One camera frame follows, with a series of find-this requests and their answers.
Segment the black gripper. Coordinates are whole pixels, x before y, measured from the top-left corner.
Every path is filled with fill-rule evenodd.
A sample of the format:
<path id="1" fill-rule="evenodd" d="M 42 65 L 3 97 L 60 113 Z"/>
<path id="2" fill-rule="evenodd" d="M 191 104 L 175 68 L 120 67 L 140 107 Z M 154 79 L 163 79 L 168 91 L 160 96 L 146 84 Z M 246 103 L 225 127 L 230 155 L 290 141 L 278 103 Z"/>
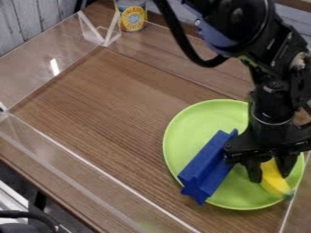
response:
<path id="1" fill-rule="evenodd" d="M 279 94 L 266 96 L 250 93 L 250 122 L 245 132 L 225 145 L 225 161 L 241 163 L 249 172 L 250 181 L 263 180 L 262 163 L 275 157 L 283 178 L 293 171 L 302 152 L 311 149 L 311 121 L 298 125 L 293 119 L 297 110 L 290 102 L 283 102 Z"/>

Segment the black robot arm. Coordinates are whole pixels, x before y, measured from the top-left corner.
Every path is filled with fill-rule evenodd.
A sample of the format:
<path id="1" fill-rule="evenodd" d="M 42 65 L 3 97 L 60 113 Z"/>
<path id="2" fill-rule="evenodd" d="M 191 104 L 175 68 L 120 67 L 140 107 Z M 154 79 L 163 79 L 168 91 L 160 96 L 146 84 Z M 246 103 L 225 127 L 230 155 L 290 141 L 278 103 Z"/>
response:
<path id="1" fill-rule="evenodd" d="M 225 146 L 225 161 L 242 164 L 250 181 L 263 180 L 261 165 L 275 159 L 287 177 L 301 153 L 311 149 L 311 50 L 297 29 L 279 16 L 273 0 L 182 0 L 196 16 L 210 48 L 250 69 L 249 124 Z"/>

